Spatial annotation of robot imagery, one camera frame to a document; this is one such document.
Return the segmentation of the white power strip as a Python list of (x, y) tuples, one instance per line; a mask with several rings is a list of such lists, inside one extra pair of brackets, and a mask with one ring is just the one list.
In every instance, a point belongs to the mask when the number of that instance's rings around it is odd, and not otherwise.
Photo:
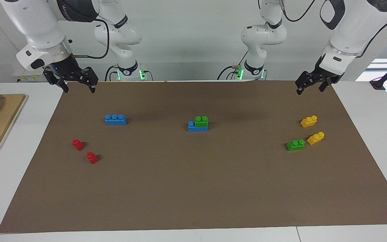
[(27, 70), (15, 70), (13, 73), (14, 80), (19, 82), (47, 82), (47, 79), (45, 78), (43, 74), (43, 69), (37, 69), (34, 71), (27, 71)]

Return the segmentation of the brown paper mat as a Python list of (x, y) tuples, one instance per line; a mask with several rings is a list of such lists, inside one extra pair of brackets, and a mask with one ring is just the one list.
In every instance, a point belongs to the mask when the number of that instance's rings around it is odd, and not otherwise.
[[(196, 116), (207, 132), (188, 132)], [(358, 224), (387, 224), (387, 181), (331, 87), (102, 82), (69, 83), (0, 233)]]

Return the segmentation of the blue three-stud toy block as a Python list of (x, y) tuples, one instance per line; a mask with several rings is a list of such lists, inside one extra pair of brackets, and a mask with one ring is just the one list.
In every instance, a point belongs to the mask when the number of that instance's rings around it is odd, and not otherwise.
[(107, 114), (104, 117), (104, 122), (108, 126), (125, 126), (127, 125), (127, 118), (123, 114)]
[(207, 132), (208, 127), (196, 127), (194, 121), (189, 121), (188, 122), (188, 132)]

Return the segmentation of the yellow two-stud toy block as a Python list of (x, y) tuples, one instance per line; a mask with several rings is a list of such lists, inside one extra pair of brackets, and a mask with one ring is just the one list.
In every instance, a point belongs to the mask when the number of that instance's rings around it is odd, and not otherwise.
[(318, 133), (315, 133), (314, 135), (310, 136), (307, 139), (307, 142), (310, 145), (314, 145), (314, 144), (317, 144), (318, 142), (322, 141), (324, 139), (324, 137), (325, 137), (324, 132), (318, 132)]
[(311, 127), (313, 125), (315, 125), (318, 121), (318, 117), (316, 115), (312, 115), (312, 116), (309, 116), (309, 117), (306, 117), (304, 118), (301, 122), (300, 122), (300, 125), (303, 127), (303, 128), (306, 128), (306, 127)]

